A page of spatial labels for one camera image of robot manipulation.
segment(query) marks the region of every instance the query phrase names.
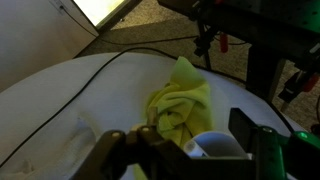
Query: floor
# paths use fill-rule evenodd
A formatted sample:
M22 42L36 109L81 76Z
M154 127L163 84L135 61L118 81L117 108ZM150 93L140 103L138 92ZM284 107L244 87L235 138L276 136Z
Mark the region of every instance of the floor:
M156 0L143 0L115 27L110 31L101 34L100 39L114 43L133 43L191 35L198 35L195 22L161 7ZM230 37L230 41L234 43L242 42L234 37ZM144 44L140 46L161 49L175 56L185 56L194 64L205 65L202 58L193 54L195 50L193 39ZM119 52L130 47L136 46L114 45L101 40L95 40L79 56L105 52ZM210 49L212 68L245 79L249 47L250 44L230 46L229 52L223 54L219 51L218 43L214 41L212 43L212 48ZM286 80L296 71L297 69L294 67L294 64L290 61L286 61L277 88L277 94L283 89ZM317 123L315 105L319 94L320 85L318 84L312 92L301 93L290 104L285 114L302 127L309 130L312 124ZM283 101L278 97L275 97L273 103L280 108Z

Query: black wire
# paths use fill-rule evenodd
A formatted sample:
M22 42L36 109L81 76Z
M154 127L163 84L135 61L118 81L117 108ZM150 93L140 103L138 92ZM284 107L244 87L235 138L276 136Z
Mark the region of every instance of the black wire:
M244 85L247 84L247 82L246 82L245 80L240 79L240 78L235 77L235 76L232 76L232 75L230 75L230 74L226 74L226 73L224 73L224 72L217 71L217 70L212 70L212 69L209 70L209 69L207 69L207 68L204 68L204 67L201 67L201 66L198 66L198 65L195 65L195 64L193 64L193 66L196 67L196 68L199 68L199 69L202 69L202 70L211 72L211 73L218 74L218 75L220 75L220 76L227 77L227 78L229 78L229 79L235 80L235 81L237 81L237 82L239 82L239 83L242 83L242 84L244 84Z
M108 43L108 44L120 45L120 46L132 46L132 45L152 44L152 43L169 42L169 41L179 41L179 40L192 39L192 38L198 37L198 36L193 35L193 36L185 36L185 37L170 38L170 39L163 39L163 40L154 40L154 41L145 41L145 42L136 42L136 43L116 43L116 42L112 42L112 41L108 41L108 40L104 40L104 39L99 38L97 35L93 34L87 28L82 26L73 16L71 16L71 14L69 14L69 12L67 10L65 10L63 8L63 6L61 6L60 9L62 9L75 23L77 23L80 27L82 27L82 29L87 31L92 36L96 37L97 40Z
M135 48L130 48L127 50L122 51L121 53L117 54L113 58L111 58L108 62L106 62L101 68L94 73L94 75L86 82L86 84L78 91L76 95L74 95L62 108L60 108L53 116L51 116L47 121L45 121L43 124L41 124L35 131L33 131L24 141L22 141L10 154L9 156L0 164L0 168L2 168L9 160L10 158L24 145L26 144L38 131L40 131L43 127L45 127L48 123L50 123L57 115L59 115L67 106L69 106L87 87L88 85L95 79L95 77L111 62L116 60L118 57L123 55L126 52L133 51L133 50L151 50L158 52L160 54L163 54L169 58L172 59L177 59L177 57L172 56L168 53L165 53L161 50L154 49L154 48L149 48L149 47L135 47Z
M241 46L241 45L245 45L245 44L248 44L247 42L242 42L242 43L228 43L228 45L231 45L231 46Z
M316 104L317 120L320 123L319 106L320 106L320 95L318 96L318 100L317 100L317 104Z
M288 122L288 120L282 115L282 113L269 101L266 101L266 103L271 107L271 109L278 115L278 117L281 119L283 124L287 127L287 129L294 133L294 129L291 126L291 124Z

